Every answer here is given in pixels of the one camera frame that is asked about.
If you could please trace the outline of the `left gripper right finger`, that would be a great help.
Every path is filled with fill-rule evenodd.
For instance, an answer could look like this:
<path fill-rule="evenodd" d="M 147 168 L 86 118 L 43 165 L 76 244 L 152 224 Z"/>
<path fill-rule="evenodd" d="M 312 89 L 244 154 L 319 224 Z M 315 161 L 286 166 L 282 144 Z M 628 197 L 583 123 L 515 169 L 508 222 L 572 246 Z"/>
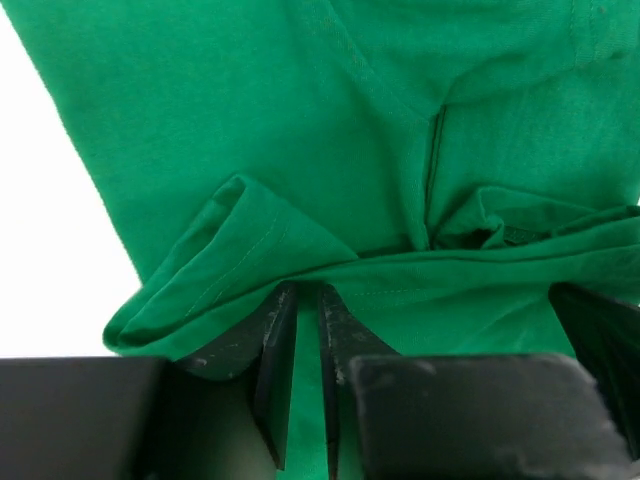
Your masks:
<path fill-rule="evenodd" d="M 319 293 L 332 479 L 628 479 L 633 458 L 575 354 L 403 356 Z"/>

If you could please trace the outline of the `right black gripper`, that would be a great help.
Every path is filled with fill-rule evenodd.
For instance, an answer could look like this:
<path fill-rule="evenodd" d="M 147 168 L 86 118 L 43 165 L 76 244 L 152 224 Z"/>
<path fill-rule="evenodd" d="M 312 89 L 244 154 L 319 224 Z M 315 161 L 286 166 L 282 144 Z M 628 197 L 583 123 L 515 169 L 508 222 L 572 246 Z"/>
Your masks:
<path fill-rule="evenodd" d="M 568 283 L 549 301 L 577 360 L 594 377 L 631 457 L 639 458 L 639 307 Z"/>

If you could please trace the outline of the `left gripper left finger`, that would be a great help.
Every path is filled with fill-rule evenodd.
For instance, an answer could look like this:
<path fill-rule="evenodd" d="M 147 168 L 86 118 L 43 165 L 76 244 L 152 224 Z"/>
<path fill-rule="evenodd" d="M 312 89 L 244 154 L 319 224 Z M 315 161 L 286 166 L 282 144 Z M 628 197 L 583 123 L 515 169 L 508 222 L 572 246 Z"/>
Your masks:
<path fill-rule="evenodd" d="M 192 354 L 5 358 L 5 479 L 272 479 L 286 461 L 298 295 L 279 284 Z"/>

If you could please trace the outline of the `green t shirt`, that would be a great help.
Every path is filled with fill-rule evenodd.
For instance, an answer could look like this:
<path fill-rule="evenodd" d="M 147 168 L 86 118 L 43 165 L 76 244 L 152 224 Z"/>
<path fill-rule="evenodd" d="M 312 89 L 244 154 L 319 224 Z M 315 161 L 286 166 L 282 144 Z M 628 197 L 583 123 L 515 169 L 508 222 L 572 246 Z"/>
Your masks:
<path fill-rule="evenodd" d="M 283 280 L 404 354 L 572 353 L 556 282 L 639 299 L 635 1 L 7 1 L 180 358 Z"/>

